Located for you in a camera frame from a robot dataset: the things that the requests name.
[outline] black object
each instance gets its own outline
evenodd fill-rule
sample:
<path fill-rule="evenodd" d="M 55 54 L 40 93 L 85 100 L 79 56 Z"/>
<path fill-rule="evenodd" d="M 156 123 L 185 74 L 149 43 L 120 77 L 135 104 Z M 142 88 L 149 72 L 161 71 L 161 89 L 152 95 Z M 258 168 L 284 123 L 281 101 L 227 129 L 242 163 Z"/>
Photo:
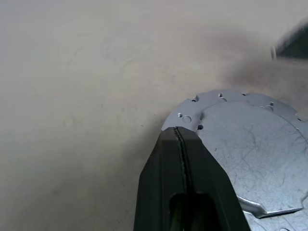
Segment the black object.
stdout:
<path fill-rule="evenodd" d="M 249 231 L 226 172 L 185 128 L 162 131 L 139 179 L 134 231 Z"/>
<path fill-rule="evenodd" d="M 308 24 L 298 26 L 275 47 L 273 57 L 308 59 Z"/>

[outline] gray floor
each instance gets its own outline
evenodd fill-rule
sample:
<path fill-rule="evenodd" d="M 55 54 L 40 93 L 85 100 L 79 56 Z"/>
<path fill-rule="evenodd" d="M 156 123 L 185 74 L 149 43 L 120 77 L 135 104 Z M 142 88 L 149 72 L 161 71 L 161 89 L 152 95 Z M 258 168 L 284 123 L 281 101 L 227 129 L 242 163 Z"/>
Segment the gray floor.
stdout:
<path fill-rule="evenodd" d="M 198 92 L 308 103 L 270 47 L 307 0 L 2 0 L 3 231 L 130 231 L 166 116 Z"/>

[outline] metal disc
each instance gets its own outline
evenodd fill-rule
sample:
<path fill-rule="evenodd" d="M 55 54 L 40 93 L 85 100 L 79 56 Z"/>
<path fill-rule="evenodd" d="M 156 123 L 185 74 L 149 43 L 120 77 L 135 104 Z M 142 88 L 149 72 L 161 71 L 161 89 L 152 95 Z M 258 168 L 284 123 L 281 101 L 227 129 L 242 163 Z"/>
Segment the metal disc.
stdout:
<path fill-rule="evenodd" d="M 296 113 L 262 94 L 210 91 L 182 102 L 162 130 L 197 132 L 227 172 L 253 231 L 308 230 L 308 125 Z"/>

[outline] concrete floor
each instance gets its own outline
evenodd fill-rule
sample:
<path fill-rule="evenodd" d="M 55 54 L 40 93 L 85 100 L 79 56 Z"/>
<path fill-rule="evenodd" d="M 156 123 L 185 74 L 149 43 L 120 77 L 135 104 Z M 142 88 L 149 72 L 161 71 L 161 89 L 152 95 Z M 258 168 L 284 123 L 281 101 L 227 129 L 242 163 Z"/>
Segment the concrete floor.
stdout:
<path fill-rule="evenodd" d="M 4 231 L 131 231 L 139 174 L 164 119 L 239 88 L 301 109 L 304 63 L 270 47 L 307 0 L 2 0 Z"/>

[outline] scratched metal surface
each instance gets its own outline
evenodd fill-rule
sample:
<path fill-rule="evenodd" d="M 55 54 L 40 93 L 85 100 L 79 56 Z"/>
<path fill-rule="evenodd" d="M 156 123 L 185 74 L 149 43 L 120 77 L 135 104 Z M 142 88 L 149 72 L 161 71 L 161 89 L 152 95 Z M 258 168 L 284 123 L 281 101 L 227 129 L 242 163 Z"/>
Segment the scratched metal surface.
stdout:
<path fill-rule="evenodd" d="M 181 103 L 162 130 L 173 126 L 197 132 L 253 231 L 308 230 L 308 128 L 296 110 L 262 94 L 210 91 Z"/>

